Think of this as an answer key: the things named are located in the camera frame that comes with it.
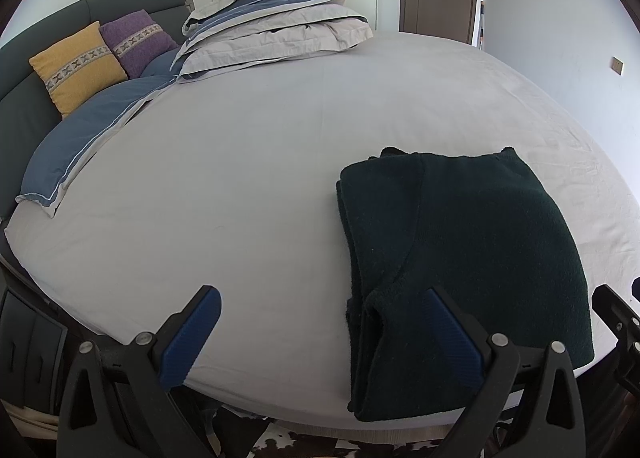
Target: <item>dark gray headboard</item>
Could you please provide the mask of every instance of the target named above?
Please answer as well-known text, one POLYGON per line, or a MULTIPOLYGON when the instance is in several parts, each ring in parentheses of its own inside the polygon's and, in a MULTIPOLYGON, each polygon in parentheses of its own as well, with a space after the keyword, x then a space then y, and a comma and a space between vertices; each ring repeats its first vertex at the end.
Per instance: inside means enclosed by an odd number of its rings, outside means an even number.
POLYGON ((31 155, 60 121, 44 83, 29 59, 94 21, 102 24, 146 10, 178 44, 190 14, 186 0, 80 0, 37 22, 0 48, 0 219, 20 194, 31 155))

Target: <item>dark green sweater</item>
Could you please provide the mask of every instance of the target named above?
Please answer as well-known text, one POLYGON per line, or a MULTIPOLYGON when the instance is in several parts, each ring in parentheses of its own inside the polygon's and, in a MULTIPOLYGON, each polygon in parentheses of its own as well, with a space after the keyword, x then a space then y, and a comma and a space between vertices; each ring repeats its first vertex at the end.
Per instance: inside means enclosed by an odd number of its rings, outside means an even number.
POLYGON ((472 392, 452 376, 424 314, 446 289, 488 333, 593 359, 588 290, 564 218, 512 148, 479 157, 385 149, 337 183, 351 252, 351 402, 359 420, 448 411, 472 392))

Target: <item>mattress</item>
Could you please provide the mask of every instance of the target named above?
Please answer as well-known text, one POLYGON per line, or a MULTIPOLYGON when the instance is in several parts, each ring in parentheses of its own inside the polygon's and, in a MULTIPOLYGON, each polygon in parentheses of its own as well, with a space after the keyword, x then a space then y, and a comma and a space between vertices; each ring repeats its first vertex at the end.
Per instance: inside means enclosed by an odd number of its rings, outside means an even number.
MULTIPOLYGON (((459 412, 365 424, 346 408, 350 262, 335 182, 387 146, 514 147, 563 213, 590 293, 607 283, 640 311, 639 208, 593 139, 499 60, 409 34, 174 84, 82 168, 54 218, 22 202, 6 235, 52 300, 123 343, 215 285, 222 317, 187 384, 237 408, 343 429, 448 424, 459 412)), ((615 338, 591 320, 596 362, 615 338)))

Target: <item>silver bolt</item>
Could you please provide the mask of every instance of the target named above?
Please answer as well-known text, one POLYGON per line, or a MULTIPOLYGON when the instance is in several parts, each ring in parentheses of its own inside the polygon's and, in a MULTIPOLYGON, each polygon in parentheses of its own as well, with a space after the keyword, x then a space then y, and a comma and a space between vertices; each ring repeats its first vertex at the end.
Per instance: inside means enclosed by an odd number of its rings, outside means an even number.
POLYGON ((551 349, 556 353, 564 353, 564 345, 560 341, 553 341, 551 343, 551 349))
POLYGON ((496 346, 504 347, 509 344, 509 338, 503 333, 494 333, 491 335, 491 342, 496 346))
POLYGON ((83 342, 78 348, 80 353, 89 353, 92 349, 94 349, 94 343, 91 341, 83 342))
POLYGON ((142 332, 136 335, 136 344, 138 346, 146 346, 154 338, 152 333, 142 332))

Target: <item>wall socket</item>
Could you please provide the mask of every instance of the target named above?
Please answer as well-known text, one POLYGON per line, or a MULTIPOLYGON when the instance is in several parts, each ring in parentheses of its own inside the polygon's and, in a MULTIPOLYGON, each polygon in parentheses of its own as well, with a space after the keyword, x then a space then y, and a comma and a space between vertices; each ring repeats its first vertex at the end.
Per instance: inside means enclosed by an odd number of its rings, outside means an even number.
POLYGON ((618 75, 622 75, 622 68, 624 64, 622 60, 616 59, 616 57, 611 57, 611 69, 614 70, 618 75))

